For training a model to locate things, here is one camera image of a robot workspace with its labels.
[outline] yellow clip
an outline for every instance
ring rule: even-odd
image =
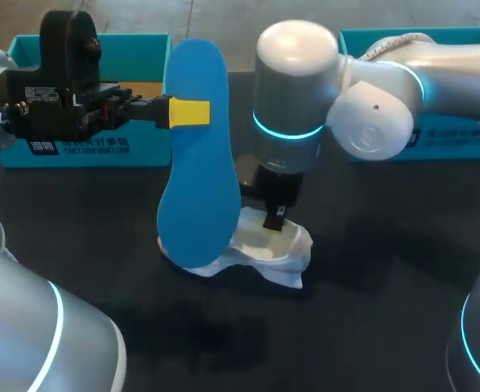
[[[169,100],[169,128],[184,125],[209,125],[211,105],[204,100]]]

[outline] blue cardboard box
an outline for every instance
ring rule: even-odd
[[[379,39],[405,33],[425,33],[437,43],[480,43],[480,27],[345,29],[338,38],[341,53],[358,58]],[[474,120],[422,115],[411,141],[394,160],[480,158],[480,126]]]
[[[164,92],[169,34],[99,34],[99,40],[102,82],[156,84],[158,94]],[[38,35],[15,37],[8,54],[20,68],[40,65]],[[0,160],[4,167],[164,167],[171,162],[171,140],[169,131],[154,122],[130,121],[82,143],[18,140],[0,152]]]

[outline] shoe insole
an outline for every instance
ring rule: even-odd
[[[167,62],[166,95],[211,105],[209,125],[171,129],[171,176],[157,214],[169,259],[198,268],[227,248],[241,208],[229,139],[227,68],[218,48],[201,39],[178,44]]]

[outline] black table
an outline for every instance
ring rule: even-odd
[[[230,89],[244,154],[252,75]],[[447,335],[480,270],[480,161],[350,163],[329,139],[290,214],[315,242],[301,291],[162,259],[168,176],[0,167],[7,246],[119,325],[125,391],[450,391]]]

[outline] concrete floor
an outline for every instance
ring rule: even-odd
[[[230,70],[252,67],[256,39],[285,19],[340,29],[480,25],[480,0],[0,0],[0,47],[17,34],[38,33],[51,9],[91,13],[99,32],[171,33],[208,38]]]

